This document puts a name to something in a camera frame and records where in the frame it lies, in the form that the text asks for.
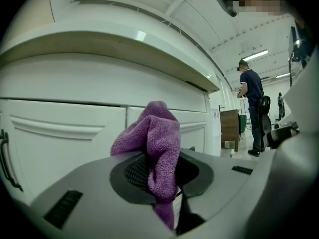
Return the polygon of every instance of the cap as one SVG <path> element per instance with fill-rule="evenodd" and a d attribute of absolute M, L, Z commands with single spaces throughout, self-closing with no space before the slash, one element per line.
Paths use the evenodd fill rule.
<path fill-rule="evenodd" d="M 242 59 L 239 61 L 239 66 L 248 66 L 248 62 Z"/>

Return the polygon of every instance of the white ceiling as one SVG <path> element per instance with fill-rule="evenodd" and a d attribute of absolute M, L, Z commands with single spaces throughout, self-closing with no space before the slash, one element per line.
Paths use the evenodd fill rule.
<path fill-rule="evenodd" d="M 268 49 L 268 54 L 250 60 L 261 78 L 288 72 L 289 15 L 269 16 L 258 12 L 227 15 L 216 0 L 111 0 L 151 11 L 185 31 L 214 60 L 232 89 L 240 87 L 236 71 L 241 58 Z"/>

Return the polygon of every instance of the navy t-shirt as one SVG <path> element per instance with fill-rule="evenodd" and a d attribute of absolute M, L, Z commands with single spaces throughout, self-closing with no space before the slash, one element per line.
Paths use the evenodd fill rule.
<path fill-rule="evenodd" d="M 248 91 L 246 96 L 248 98 L 248 104 L 257 107 L 259 104 L 258 101 L 264 93 L 259 75 L 251 69 L 246 69 L 246 71 L 240 75 L 240 83 L 247 84 Z"/>

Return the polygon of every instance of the black pants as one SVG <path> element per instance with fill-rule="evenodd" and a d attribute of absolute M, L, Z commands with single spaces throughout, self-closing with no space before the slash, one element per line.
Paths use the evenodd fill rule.
<path fill-rule="evenodd" d="M 260 151 L 264 148 L 264 146 L 262 141 L 261 118 L 258 112 L 258 107 L 249 106 L 249 114 L 251 121 L 251 133 L 253 134 L 254 138 L 253 149 Z"/>

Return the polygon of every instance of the black mesh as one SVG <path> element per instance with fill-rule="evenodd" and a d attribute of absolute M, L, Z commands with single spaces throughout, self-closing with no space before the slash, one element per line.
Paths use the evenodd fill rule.
<path fill-rule="evenodd" d="M 141 157 L 125 169 L 126 179 L 143 191 L 148 189 L 149 166 L 146 157 Z"/>

